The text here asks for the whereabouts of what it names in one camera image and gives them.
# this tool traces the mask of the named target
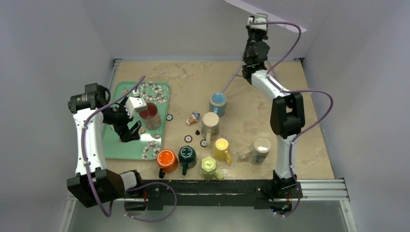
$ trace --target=wire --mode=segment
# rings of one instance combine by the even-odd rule
[[[238,69],[236,70],[236,72],[232,75],[231,79],[228,81],[228,83],[225,85],[225,88],[223,88],[222,93],[224,93],[226,91],[226,89],[228,88],[228,86],[231,84],[231,82],[234,80],[234,78],[236,76],[240,76],[238,75],[239,70],[241,70],[242,67],[242,63],[239,65]]]
[[[290,171],[291,171],[292,178],[293,178],[293,180],[295,181],[296,187],[297,187],[299,190],[298,190],[298,198],[297,198],[297,202],[296,202],[295,207],[293,207],[292,210],[291,210],[289,213],[285,214],[285,215],[279,214],[279,216],[281,216],[281,217],[287,217],[287,216],[291,215],[291,214],[297,209],[297,207],[299,206],[299,203],[300,203],[300,199],[302,198],[302,187],[300,186],[300,183],[297,182],[296,176],[295,176],[295,174],[294,174],[294,172],[293,172],[293,168],[292,168],[292,166],[293,166],[293,164],[292,164],[292,148],[293,148],[293,145],[295,144],[295,141],[296,141],[302,134],[306,133],[308,130],[310,130],[310,129],[312,129],[314,126],[318,125],[318,124],[329,114],[329,112],[330,112],[330,111],[332,110],[332,108],[333,108],[333,98],[332,98],[332,96],[330,96],[330,94],[328,94],[328,93],[326,93],[326,92],[324,92],[324,91],[319,91],[319,90],[312,90],[312,89],[303,89],[303,90],[296,90],[296,91],[284,90],[283,88],[281,88],[281,87],[279,87],[278,85],[276,85],[275,82],[272,81],[272,79],[269,77],[269,73],[270,73],[271,71],[273,71],[274,76],[276,77],[276,79],[278,79],[278,76],[277,76],[276,73],[274,72],[274,68],[277,67],[284,59],[286,59],[286,57],[293,51],[293,49],[296,47],[297,43],[299,42],[300,37],[301,37],[301,35],[302,35],[302,30],[300,29],[300,27],[299,27],[297,24],[290,23],[290,22],[276,22],[276,21],[268,21],[268,22],[262,22],[262,23],[251,23],[251,24],[253,24],[253,25],[284,24],[284,25],[290,25],[290,26],[293,26],[293,27],[297,28],[297,30],[298,30],[298,32],[299,32],[296,41],[294,42],[294,44],[292,45],[292,47],[289,49],[289,51],[288,51],[278,62],[276,62],[273,66],[271,66],[271,67],[268,69],[268,71],[266,72],[266,78],[269,80],[269,82],[270,82],[274,87],[276,87],[277,89],[279,89],[279,90],[280,90],[281,92],[283,92],[283,93],[306,93],[306,92],[322,93],[322,94],[325,94],[326,96],[328,96],[329,99],[330,99],[330,106],[329,106],[329,108],[327,109],[327,111],[324,113],[324,115],[323,115],[321,118],[319,118],[315,123],[313,123],[312,125],[310,125],[308,128],[306,128],[305,130],[303,130],[302,132],[300,132],[299,134],[297,134],[297,135],[291,140],[291,144],[290,144],[290,146],[289,146],[289,166],[291,167],[291,168],[290,168]]]
[[[175,191],[171,188],[171,186],[169,186],[169,185],[167,185],[167,184],[165,184],[165,183],[162,183],[162,182],[152,182],[152,183],[149,183],[149,184],[146,184],[146,185],[142,185],[141,187],[129,189],[129,190],[127,190],[127,192],[140,190],[140,189],[143,189],[143,188],[145,188],[145,187],[147,187],[147,186],[150,186],[150,185],[164,185],[164,186],[166,186],[167,188],[169,188],[169,189],[171,190],[171,192],[174,194],[174,207],[172,208],[172,210],[171,210],[167,215],[165,215],[165,216],[163,216],[162,218],[159,218],[159,219],[143,219],[143,218],[134,217],[134,216],[130,215],[130,214],[127,212],[127,209],[125,208],[125,203],[124,203],[125,216],[128,216],[128,217],[130,217],[130,218],[132,218],[132,219],[134,219],[134,220],[143,221],[143,222],[159,222],[159,221],[163,221],[163,220],[167,219],[167,218],[175,211],[175,209],[176,209],[176,193],[175,193]]]
[[[86,131],[88,129],[88,123],[90,122],[90,120],[96,116],[99,112],[107,109],[108,107],[110,107],[111,105],[113,105],[114,103],[120,101],[121,99],[125,98],[128,94],[130,94],[134,89],[138,88],[138,86],[141,84],[141,82],[145,79],[145,75],[143,75],[139,81],[137,82],[137,84],[135,84],[130,90],[128,90],[128,92],[124,93],[121,97],[119,97],[118,99],[114,100],[111,103],[108,103],[107,105],[97,109],[96,111],[94,111],[84,122],[83,125],[83,129],[81,131],[81,153],[83,156],[83,162],[84,162],[84,166],[86,167],[86,172],[87,172],[87,179],[88,182],[90,184],[90,188],[92,191],[92,194],[94,195],[95,201],[97,202],[98,206],[100,207],[101,211],[104,213],[104,215],[106,217],[110,217],[111,216],[111,212],[112,212],[112,208],[113,208],[113,201],[111,201],[110,203],[110,208],[107,211],[104,206],[101,203],[100,197],[97,194],[97,191],[95,189],[94,186],[94,182],[92,181],[92,177],[91,177],[91,170],[89,167],[89,162],[88,162],[88,158],[87,158],[87,153],[86,153]]]

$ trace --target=blue mug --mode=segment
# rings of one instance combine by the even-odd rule
[[[214,112],[219,117],[225,114],[226,97],[223,93],[215,93],[209,101],[209,111]]]

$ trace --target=toy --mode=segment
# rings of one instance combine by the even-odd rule
[[[191,115],[191,118],[187,120],[187,124],[191,125],[192,123],[197,122],[199,120],[200,115],[201,115],[200,113],[193,112]]]

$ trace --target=wooden tabletop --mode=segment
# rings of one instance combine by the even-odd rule
[[[188,126],[186,120],[192,112],[204,114],[209,111],[209,98],[221,92],[239,62],[130,62],[120,63],[114,82],[137,81],[146,75],[145,81],[165,81],[171,87],[168,113],[174,116],[166,122],[163,148],[176,153],[185,145],[192,146],[198,156],[198,163],[182,175],[181,166],[165,176],[165,179],[202,179],[201,159],[212,156],[209,148],[200,146],[202,137],[195,135],[201,130],[201,122]],[[300,62],[284,62],[276,68],[279,82],[290,90],[306,89],[308,85]],[[271,101],[257,88],[237,77],[225,91],[226,114],[220,119],[220,136],[229,141],[233,164],[218,161],[225,179],[269,179],[272,178],[277,157],[276,135],[270,128]],[[310,94],[303,94],[306,126],[317,120]],[[187,144],[186,135],[193,141]],[[258,137],[271,141],[272,150],[265,162],[254,166],[239,161],[235,152],[249,147]],[[159,167],[155,160],[108,159],[108,169],[116,173],[137,170],[143,179],[158,179]],[[314,127],[297,141],[296,173],[301,179],[333,179],[333,172],[319,126]]]

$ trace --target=gray wall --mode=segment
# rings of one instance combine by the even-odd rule
[[[253,4],[271,0],[247,0]],[[270,11],[307,28],[290,58],[304,57],[334,1],[309,0],[295,7],[274,0]],[[139,60],[240,59],[249,13],[223,0],[83,0],[110,54]],[[297,34],[270,26],[270,58],[281,58]]]
[[[77,146],[67,108],[112,62],[80,0],[0,1],[0,224],[56,231]]]
[[[335,98],[321,127],[364,232],[410,227],[409,21],[409,1],[338,1],[305,60],[309,86]]]

